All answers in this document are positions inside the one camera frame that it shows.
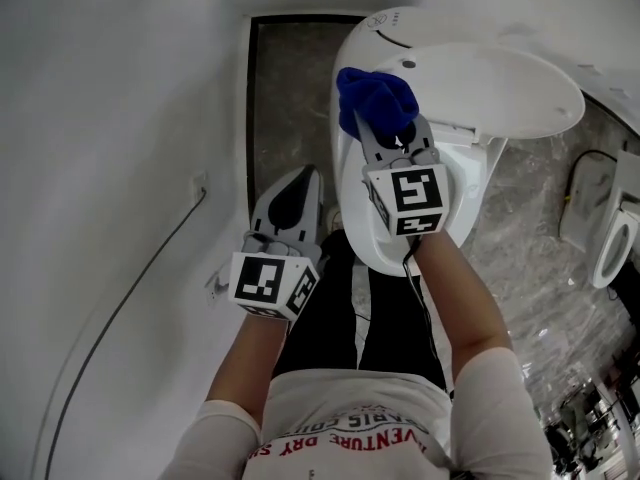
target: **wall outlet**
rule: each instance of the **wall outlet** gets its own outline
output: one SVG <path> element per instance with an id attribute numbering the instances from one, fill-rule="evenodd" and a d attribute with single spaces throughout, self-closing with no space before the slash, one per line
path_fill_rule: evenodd
<path id="1" fill-rule="evenodd" d="M 191 178 L 191 202 L 196 204 L 202 197 L 202 191 L 209 192 L 209 176 L 202 171 Z"/>
<path id="2" fill-rule="evenodd" d="M 230 262 L 231 258 L 227 259 L 227 261 L 225 261 L 222 266 L 211 275 L 204 285 L 207 305 L 212 309 L 216 306 L 220 297 L 227 296 L 227 291 L 229 290 L 229 276 L 231 274 Z"/>

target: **bathroom wall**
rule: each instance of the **bathroom wall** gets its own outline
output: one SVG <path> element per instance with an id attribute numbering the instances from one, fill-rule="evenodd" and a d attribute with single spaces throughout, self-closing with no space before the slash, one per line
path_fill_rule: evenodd
<path id="1" fill-rule="evenodd" d="M 434 34 L 446 32 L 453 40 L 500 41 L 535 52 L 640 129 L 640 0 L 233 1 L 255 13 L 423 6 L 432 13 L 425 27 Z"/>
<path id="2" fill-rule="evenodd" d="M 0 0 L 4 480 L 29 477 L 44 421 L 42 478 L 80 361 L 206 170 L 206 202 L 87 369 L 51 478 L 155 477 L 202 401 L 242 315 L 209 308 L 203 289 L 245 226 L 233 220 L 240 19 L 221 0 Z"/>

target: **gray tile floor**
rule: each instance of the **gray tile floor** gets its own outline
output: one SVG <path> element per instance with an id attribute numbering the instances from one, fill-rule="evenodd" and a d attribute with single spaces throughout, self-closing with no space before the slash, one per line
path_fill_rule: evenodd
<path id="1" fill-rule="evenodd" d="M 329 92 L 335 54 L 351 28 L 262 26 L 255 102 L 257 196 L 287 171 L 314 163 L 324 176 L 327 208 L 335 204 Z M 588 285 L 582 254 L 557 238 L 573 160 L 589 148 L 615 154 L 625 142 L 640 153 L 640 141 L 591 104 L 583 120 L 564 134 L 510 141 L 463 246 L 502 309 L 527 386 L 546 417 L 574 386 L 602 372 L 634 333 L 621 303 Z M 364 269 L 355 269 L 353 299 L 356 311 L 367 315 Z M 367 328 L 359 319 L 360 346 Z M 434 334 L 447 369 L 450 351 L 437 315 Z"/>

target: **white toilet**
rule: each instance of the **white toilet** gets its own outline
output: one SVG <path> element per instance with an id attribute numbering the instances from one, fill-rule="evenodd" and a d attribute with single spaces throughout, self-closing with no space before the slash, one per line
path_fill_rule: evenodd
<path id="1" fill-rule="evenodd" d="M 640 157 L 618 151 L 617 163 L 598 154 L 575 165 L 560 238 L 586 254 L 589 282 L 604 288 L 633 248 L 640 253 Z"/>
<path id="2" fill-rule="evenodd" d="M 425 23 L 427 11 L 412 7 L 366 18 L 343 43 L 333 73 L 331 145 L 345 231 L 366 265 L 394 276 L 405 275 L 408 243 L 383 225 L 362 182 L 362 145 L 338 124 L 340 69 L 383 71 L 409 84 L 448 170 L 445 229 L 458 245 L 476 221 L 507 139 L 563 132 L 585 108 L 575 82 L 541 58 L 495 44 L 451 43 L 442 33 L 430 36 Z"/>

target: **blue cloth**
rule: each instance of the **blue cloth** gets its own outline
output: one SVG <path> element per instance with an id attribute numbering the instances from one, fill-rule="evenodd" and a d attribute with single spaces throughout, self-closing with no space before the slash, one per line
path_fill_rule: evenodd
<path id="1" fill-rule="evenodd" d="M 342 68 L 336 85 L 340 93 L 340 128 L 358 140 L 354 111 L 376 135 L 388 137 L 403 131 L 420 110 L 409 84 L 395 75 Z"/>

